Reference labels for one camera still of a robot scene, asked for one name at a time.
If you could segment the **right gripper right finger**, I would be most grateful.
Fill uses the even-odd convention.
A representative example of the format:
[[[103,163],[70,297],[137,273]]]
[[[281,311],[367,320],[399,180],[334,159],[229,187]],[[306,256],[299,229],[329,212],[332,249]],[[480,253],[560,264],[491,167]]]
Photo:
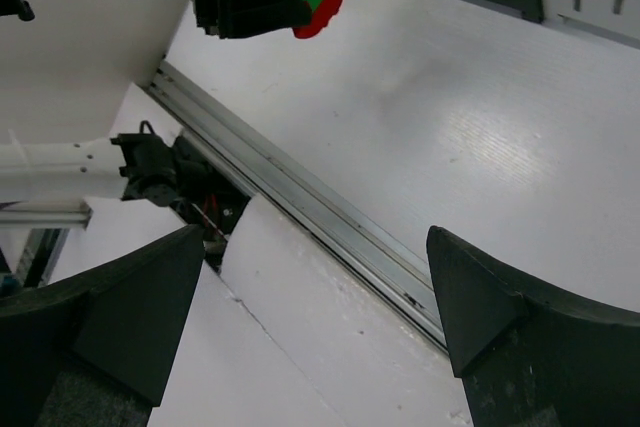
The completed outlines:
[[[476,426],[636,426],[639,315],[576,295],[433,226],[426,251]]]

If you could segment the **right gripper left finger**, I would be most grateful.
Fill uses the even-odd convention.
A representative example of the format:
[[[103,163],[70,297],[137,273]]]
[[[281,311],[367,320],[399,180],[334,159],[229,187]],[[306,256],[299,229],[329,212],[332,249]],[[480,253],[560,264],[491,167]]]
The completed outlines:
[[[1,301],[4,426],[145,426],[174,364],[204,260],[191,225]]]

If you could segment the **red lego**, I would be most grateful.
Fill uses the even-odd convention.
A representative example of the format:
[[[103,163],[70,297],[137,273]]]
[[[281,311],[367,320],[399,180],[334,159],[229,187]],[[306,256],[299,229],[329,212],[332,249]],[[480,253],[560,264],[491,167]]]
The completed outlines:
[[[294,36],[305,40],[319,34],[339,12],[342,2],[343,0],[323,0],[315,12],[311,11],[311,21],[308,25],[293,28]]]

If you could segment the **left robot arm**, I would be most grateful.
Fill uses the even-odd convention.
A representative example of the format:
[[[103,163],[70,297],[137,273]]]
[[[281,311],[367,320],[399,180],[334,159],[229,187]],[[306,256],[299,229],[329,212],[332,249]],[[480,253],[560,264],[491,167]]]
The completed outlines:
[[[222,39],[303,27],[312,17],[303,0],[194,0],[194,11],[198,27]],[[35,17],[26,0],[1,0],[1,14]],[[1,201],[9,205],[103,197],[167,207],[203,196],[208,177],[206,167],[182,158],[154,132],[70,144],[13,141],[1,148]]]

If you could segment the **white foil covered plate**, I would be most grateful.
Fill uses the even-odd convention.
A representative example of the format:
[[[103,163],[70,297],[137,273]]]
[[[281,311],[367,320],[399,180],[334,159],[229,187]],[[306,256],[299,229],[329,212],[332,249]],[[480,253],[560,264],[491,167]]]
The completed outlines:
[[[448,360],[266,199],[203,270],[154,426],[468,426]]]

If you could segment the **aluminium rail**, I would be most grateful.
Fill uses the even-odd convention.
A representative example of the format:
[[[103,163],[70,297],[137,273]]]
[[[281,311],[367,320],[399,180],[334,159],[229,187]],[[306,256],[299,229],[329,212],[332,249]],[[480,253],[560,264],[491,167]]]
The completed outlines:
[[[238,189],[274,203],[437,348],[446,348],[424,260],[169,62],[160,62],[147,92]]]

